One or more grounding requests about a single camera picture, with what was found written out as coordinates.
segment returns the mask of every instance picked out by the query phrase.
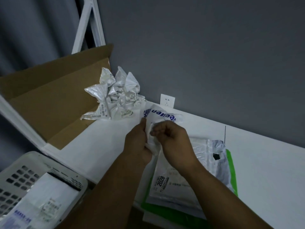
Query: wall outlet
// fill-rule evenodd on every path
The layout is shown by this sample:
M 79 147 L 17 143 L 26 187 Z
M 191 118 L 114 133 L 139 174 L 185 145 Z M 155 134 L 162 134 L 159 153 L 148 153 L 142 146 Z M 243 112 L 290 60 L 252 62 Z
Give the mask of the wall outlet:
M 161 94 L 160 105 L 164 105 L 164 106 L 173 108 L 174 103 L 175 103 L 175 97 Z

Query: cardboard box flap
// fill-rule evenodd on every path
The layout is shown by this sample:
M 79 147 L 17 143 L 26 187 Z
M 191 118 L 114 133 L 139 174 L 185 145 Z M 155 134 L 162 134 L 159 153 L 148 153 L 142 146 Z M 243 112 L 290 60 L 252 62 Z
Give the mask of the cardboard box flap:
M 0 78 L 0 92 L 10 100 L 64 75 L 108 58 L 113 44 L 85 50 Z
M 2 85 L 7 84 L 13 88 L 12 91 L 9 88 L 5 91 L 5 97 L 7 95 L 10 97 L 8 102 L 11 106 L 45 141 L 58 149 L 62 149 L 94 122 L 80 120 L 82 114 L 93 111 L 98 106 L 96 98 L 86 93 L 84 88 L 99 83 L 102 67 L 110 69 L 107 56 L 110 55 L 111 50 L 112 45 L 78 53 L 86 52 L 85 62 L 80 59 L 83 56 L 74 55 L 67 57 L 74 57 L 75 59 L 66 59 L 67 57 L 65 57 L 58 59 L 61 60 L 59 63 L 58 60 L 53 61 L 54 66 L 60 66 L 65 72 L 60 72 L 60 75 L 55 74 L 54 77 L 51 76 L 51 73 L 48 73 L 47 79 L 44 81 L 40 79 L 35 84 L 30 83 L 28 87 L 22 88 L 21 91 L 17 90 L 18 87 L 21 87 L 21 84 L 14 85 L 14 79 L 18 80 L 21 77 L 26 80 L 26 76 L 33 79 L 38 75 L 38 71 L 46 71 L 51 62 L 39 65 L 37 70 L 35 70 L 36 67 L 32 68 L 32 70 L 35 70 L 35 75 L 25 71 L 8 75 L 8 77 L 12 76 L 14 79 L 0 79 L 0 86 L 2 88 Z

